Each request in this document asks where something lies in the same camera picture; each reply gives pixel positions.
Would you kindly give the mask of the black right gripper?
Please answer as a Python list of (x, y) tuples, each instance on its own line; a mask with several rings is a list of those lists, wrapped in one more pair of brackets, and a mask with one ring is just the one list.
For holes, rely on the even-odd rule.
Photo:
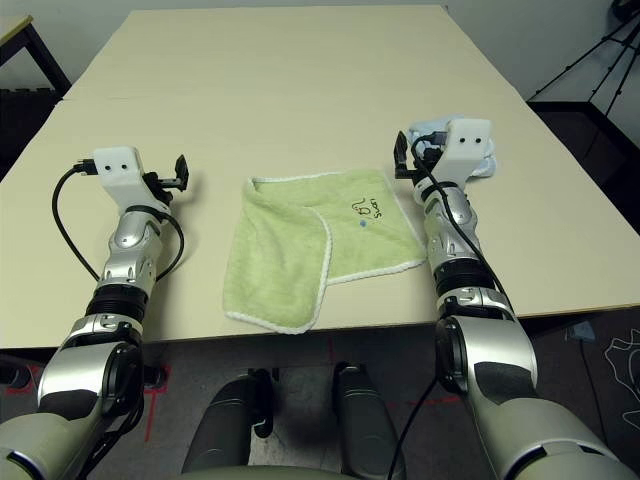
[(428, 178), (428, 172), (434, 169), (442, 154), (440, 148), (432, 148), (425, 142), (409, 146), (405, 134), (399, 131), (394, 143), (396, 178), (411, 180), (413, 185), (417, 185)]

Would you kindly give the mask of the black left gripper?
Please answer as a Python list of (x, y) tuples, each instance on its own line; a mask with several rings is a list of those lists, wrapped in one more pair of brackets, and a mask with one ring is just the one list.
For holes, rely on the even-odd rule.
[(156, 172), (148, 172), (142, 176), (142, 179), (153, 195), (153, 197), (169, 206), (173, 200), (173, 194), (170, 189), (178, 189), (179, 191), (185, 191), (189, 181), (189, 168), (184, 155), (180, 155), (176, 162), (174, 171), (176, 174), (175, 179), (160, 179)]

